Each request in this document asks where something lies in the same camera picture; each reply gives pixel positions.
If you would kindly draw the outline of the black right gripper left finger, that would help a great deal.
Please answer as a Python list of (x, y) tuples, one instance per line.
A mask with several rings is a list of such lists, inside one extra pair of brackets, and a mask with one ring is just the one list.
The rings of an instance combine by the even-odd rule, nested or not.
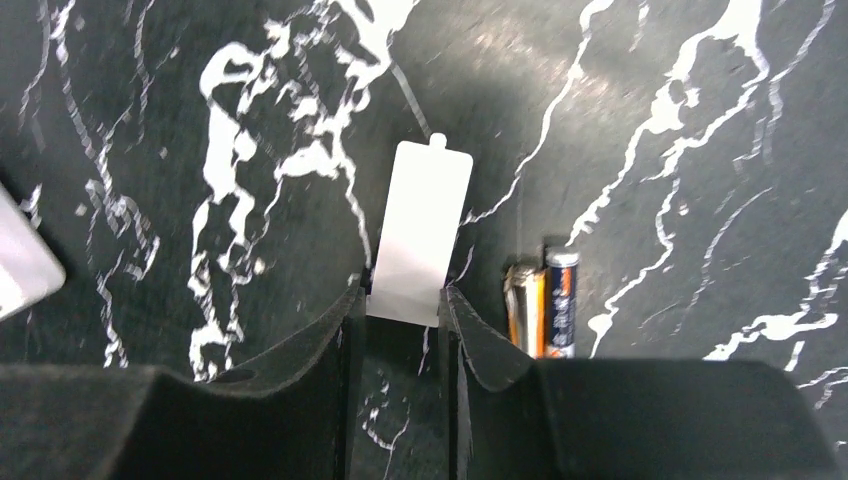
[(1, 369), (5, 479), (345, 479), (357, 397), (349, 287), (208, 383), (157, 366)]

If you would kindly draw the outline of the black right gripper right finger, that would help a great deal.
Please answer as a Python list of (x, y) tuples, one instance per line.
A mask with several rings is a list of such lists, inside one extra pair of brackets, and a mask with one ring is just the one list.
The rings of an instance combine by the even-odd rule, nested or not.
[(840, 479), (780, 370), (750, 361), (534, 359), (442, 290), (452, 479)]

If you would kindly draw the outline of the AA battery black copper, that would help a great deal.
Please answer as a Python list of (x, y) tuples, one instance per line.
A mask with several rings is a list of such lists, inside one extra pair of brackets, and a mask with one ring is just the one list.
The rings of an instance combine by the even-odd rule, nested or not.
[(574, 358), (579, 254), (565, 246), (548, 246), (544, 260), (545, 356)]

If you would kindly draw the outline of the white remote control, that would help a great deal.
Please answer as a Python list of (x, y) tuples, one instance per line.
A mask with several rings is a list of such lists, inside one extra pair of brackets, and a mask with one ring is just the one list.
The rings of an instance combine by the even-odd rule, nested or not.
[(1, 320), (54, 294), (65, 281), (56, 256), (1, 187)]

